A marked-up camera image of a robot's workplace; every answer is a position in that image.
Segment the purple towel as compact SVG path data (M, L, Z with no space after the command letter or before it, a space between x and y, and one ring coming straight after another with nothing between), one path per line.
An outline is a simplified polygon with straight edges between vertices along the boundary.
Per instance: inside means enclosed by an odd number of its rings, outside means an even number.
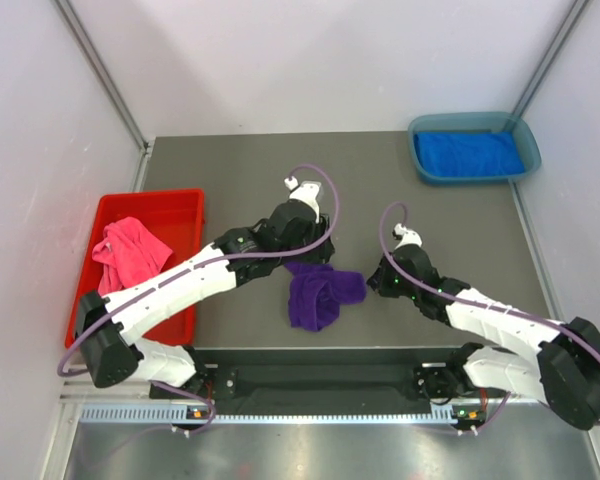
M292 328L320 332L340 316L343 305L356 305L366 298L361 273L335 270L329 264L289 263L288 315Z

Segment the blue towel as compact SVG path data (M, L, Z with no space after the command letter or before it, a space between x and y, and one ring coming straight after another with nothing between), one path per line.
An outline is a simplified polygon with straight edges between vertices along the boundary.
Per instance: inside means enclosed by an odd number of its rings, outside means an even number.
M414 137L423 170L439 179L494 179L526 168L510 133L422 132Z

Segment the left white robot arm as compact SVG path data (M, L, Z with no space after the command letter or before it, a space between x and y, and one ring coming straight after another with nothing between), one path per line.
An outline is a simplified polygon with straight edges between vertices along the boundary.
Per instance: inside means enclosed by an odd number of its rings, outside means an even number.
M146 333L198 302L299 262L325 264L334 253L330 218L301 200L278 205L252 227L228 230L192 258L125 290L91 291L78 303L75 343L97 388L126 380L183 387L204 376L190 346Z

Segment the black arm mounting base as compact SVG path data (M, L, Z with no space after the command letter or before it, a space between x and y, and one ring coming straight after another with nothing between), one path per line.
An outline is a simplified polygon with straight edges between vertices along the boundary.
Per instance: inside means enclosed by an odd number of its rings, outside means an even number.
M451 385L453 348L197 349L201 372L183 390L221 415L425 413L432 402L476 400Z

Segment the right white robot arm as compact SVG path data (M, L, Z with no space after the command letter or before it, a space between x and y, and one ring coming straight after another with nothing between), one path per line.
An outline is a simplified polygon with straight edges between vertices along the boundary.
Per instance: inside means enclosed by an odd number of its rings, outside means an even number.
M430 320L487 340L446 360L442 395L494 388L533 398L579 430L600 424L600 331L591 321L562 323L494 301L440 275L416 244L383 257L367 284L381 297L410 299Z

